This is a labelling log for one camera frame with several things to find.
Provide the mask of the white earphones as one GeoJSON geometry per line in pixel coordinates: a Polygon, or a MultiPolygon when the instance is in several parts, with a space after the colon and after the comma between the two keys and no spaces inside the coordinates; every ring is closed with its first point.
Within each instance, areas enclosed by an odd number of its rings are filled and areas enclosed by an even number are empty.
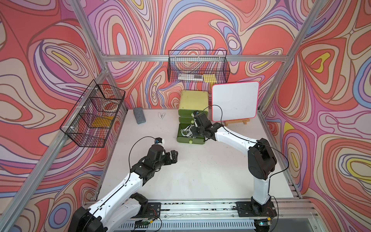
{"type": "Polygon", "coordinates": [[[183,137],[192,138],[193,132],[192,132],[193,125],[188,125],[184,129],[181,129],[181,135],[183,137]]]}

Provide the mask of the green top drawer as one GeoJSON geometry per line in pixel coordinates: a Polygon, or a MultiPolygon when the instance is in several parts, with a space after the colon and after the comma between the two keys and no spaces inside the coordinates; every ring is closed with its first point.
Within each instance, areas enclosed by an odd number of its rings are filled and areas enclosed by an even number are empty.
{"type": "Polygon", "coordinates": [[[178,110],[178,115],[180,116],[180,117],[184,117],[184,118],[192,118],[193,116],[194,116],[194,113],[195,112],[199,112],[199,113],[201,113],[202,112],[202,110],[196,110],[196,109],[179,109],[178,110]]]}

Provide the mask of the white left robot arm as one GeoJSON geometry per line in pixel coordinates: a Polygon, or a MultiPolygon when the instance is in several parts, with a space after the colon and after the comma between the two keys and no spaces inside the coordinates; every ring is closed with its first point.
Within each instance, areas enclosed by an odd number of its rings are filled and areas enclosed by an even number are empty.
{"type": "Polygon", "coordinates": [[[162,144],[153,144],[119,185],[93,205],[74,212],[68,231],[113,232],[132,217],[146,214],[148,199],[138,190],[162,166],[175,164],[177,159],[177,151],[166,152],[162,144]]]}

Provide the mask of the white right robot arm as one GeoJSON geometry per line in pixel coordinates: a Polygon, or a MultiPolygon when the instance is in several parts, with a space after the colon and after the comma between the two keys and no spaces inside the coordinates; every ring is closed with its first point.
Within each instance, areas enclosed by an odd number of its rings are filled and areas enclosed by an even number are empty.
{"type": "Polygon", "coordinates": [[[185,130],[187,137],[201,135],[207,140],[229,145],[247,156],[248,170],[254,178],[251,211],[256,216],[263,216],[270,207],[269,177],[277,164],[269,142],[263,138],[256,140],[234,133],[226,129],[222,123],[212,123],[207,115],[200,111],[193,112],[193,120],[194,124],[185,130]]]}

